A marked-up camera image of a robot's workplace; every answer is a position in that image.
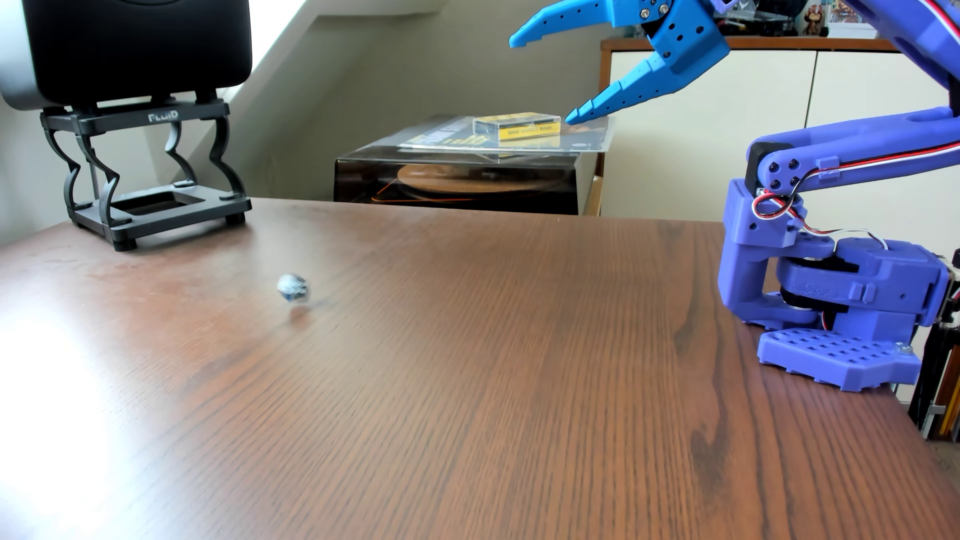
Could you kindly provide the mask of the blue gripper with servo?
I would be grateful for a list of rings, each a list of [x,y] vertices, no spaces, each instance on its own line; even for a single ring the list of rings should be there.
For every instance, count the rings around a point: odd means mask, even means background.
[[[656,57],[642,59],[597,96],[570,111],[568,125],[680,91],[720,63],[731,49],[714,22],[714,1],[559,1],[541,8],[509,38],[519,48],[542,37],[608,23],[613,28],[655,22],[647,30]]]

